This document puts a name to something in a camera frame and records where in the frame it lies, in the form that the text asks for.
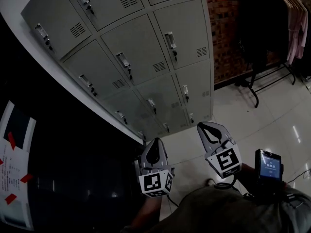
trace person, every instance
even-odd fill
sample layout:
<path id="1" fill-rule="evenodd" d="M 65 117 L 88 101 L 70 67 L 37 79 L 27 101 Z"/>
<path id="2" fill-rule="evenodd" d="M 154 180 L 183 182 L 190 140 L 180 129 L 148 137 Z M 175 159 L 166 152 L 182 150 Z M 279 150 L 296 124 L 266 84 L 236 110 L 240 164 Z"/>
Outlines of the person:
<path id="1" fill-rule="evenodd" d="M 284 182 L 273 194 L 267 188 L 259 189 L 254 169 L 246 164 L 235 178 L 247 189 L 247 196 L 234 187 L 217 189 L 209 179 L 205 187 L 185 196 L 169 217 L 153 227 L 148 222 L 159 211 L 162 198 L 146 199 L 132 225 L 122 232 L 311 232 L 309 196 Z"/>

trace white wall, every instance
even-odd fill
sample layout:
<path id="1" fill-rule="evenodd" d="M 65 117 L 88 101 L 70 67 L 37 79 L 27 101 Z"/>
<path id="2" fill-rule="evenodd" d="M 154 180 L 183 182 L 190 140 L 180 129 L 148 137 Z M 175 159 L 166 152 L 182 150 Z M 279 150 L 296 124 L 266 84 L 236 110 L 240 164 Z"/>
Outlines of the white wall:
<path id="1" fill-rule="evenodd" d="M 59 82 L 78 100 L 111 125 L 115 126 L 117 129 L 121 130 L 136 141 L 142 143 L 140 138 L 114 119 L 87 93 L 85 93 L 85 91 L 83 91 L 79 85 L 70 78 L 70 76 L 58 65 L 58 63 L 49 56 L 49 54 L 39 45 L 39 43 L 36 42 L 33 35 L 30 33 L 30 28 L 20 14 L 28 1 L 29 0 L 0 0 L 0 12 L 24 48 L 57 82 Z"/>

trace tile floor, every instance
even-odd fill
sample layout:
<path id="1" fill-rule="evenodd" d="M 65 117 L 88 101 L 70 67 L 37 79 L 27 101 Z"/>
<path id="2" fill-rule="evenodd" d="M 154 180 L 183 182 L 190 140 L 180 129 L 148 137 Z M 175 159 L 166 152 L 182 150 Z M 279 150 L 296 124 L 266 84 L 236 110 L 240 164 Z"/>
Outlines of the tile floor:
<path id="1" fill-rule="evenodd" d="M 255 89 L 278 79 L 286 70 L 256 82 Z M 311 167 L 311 87 L 293 77 L 260 91 L 259 106 L 247 88 L 230 85 L 215 91 L 213 120 L 224 125 L 237 141 L 242 160 L 255 167 L 255 151 L 264 149 L 282 156 L 283 180 L 294 179 Z M 204 159 L 205 150 L 196 127 L 162 138 L 169 163 L 175 168 L 171 198 L 179 203 L 207 178 L 222 181 Z M 230 183 L 233 177 L 225 182 Z M 291 184 L 311 196 L 311 177 L 299 177 Z M 242 194 L 246 189 L 236 182 Z M 160 220 L 176 207 L 163 197 Z"/>

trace device screen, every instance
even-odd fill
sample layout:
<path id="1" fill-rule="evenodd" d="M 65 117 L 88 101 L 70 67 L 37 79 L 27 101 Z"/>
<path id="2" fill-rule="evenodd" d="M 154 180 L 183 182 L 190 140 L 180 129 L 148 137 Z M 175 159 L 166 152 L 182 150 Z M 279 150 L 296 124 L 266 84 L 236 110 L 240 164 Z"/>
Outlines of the device screen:
<path id="1" fill-rule="evenodd" d="M 279 179 L 280 160 L 261 154 L 260 175 Z"/>

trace locker vent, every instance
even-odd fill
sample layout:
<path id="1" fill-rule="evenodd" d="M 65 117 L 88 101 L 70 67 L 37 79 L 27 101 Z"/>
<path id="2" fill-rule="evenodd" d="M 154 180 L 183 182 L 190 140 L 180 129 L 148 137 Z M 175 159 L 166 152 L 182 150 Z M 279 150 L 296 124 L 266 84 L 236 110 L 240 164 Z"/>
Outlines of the locker vent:
<path id="1" fill-rule="evenodd" d="M 140 115 L 141 119 L 147 119 L 149 117 L 149 114 L 144 113 Z"/>
<path id="2" fill-rule="evenodd" d="M 156 72 L 163 71 L 163 70 L 166 69 L 163 61 L 161 61 L 161 62 L 159 62 L 157 64 L 154 64 L 153 67 L 154 67 Z"/>
<path id="3" fill-rule="evenodd" d="M 202 92 L 202 97 L 209 96 L 209 91 Z"/>
<path id="4" fill-rule="evenodd" d="M 117 89 L 121 88 L 122 86 L 125 86 L 124 82 L 122 80 L 117 80 L 117 81 L 114 81 L 112 83 Z"/>
<path id="5" fill-rule="evenodd" d="M 124 9 L 137 3 L 137 0 L 120 0 L 120 1 Z"/>
<path id="6" fill-rule="evenodd" d="M 83 34 L 86 30 L 81 25 L 81 23 L 78 23 L 74 27 L 70 29 L 70 32 L 73 34 L 75 38 L 77 38 L 79 35 Z"/>
<path id="7" fill-rule="evenodd" d="M 172 108 L 176 108 L 179 106 L 179 102 L 176 102 L 176 103 L 172 103 Z"/>
<path id="8" fill-rule="evenodd" d="M 207 55 L 206 47 L 201 48 L 201 49 L 197 49 L 196 50 L 196 54 L 198 55 L 198 57 L 201 57 L 203 55 Z"/>

